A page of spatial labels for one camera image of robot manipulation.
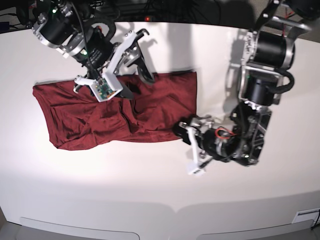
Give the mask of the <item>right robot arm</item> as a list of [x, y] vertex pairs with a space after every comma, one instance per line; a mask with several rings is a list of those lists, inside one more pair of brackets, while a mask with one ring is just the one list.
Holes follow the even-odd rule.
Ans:
[[99, 102], [132, 99], [132, 91], [117, 75], [121, 66], [135, 65], [143, 83], [155, 83], [138, 43], [149, 32], [129, 31], [123, 42], [112, 43], [114, 20], [92, 5], [91, 0], [38, 0], [32, 32], [43, 45], [86, 67], [86, 75], [74, 79], [75, 93], [86, 86]]

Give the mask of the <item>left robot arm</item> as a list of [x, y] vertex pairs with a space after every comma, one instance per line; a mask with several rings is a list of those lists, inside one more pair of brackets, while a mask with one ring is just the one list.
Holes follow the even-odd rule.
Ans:
[[296, 39], [320, 23], [317, 0], [271, 0], [244, 39], [237, 78], [237, 105], [230, 113], [232, 129], [216, 126], [210, 115], [181, 118], [174, 134], [191, 146], [191, 174], [203, 172], [213, 160], [242, 166], [259, 161], [272, 111], [295, 78]]

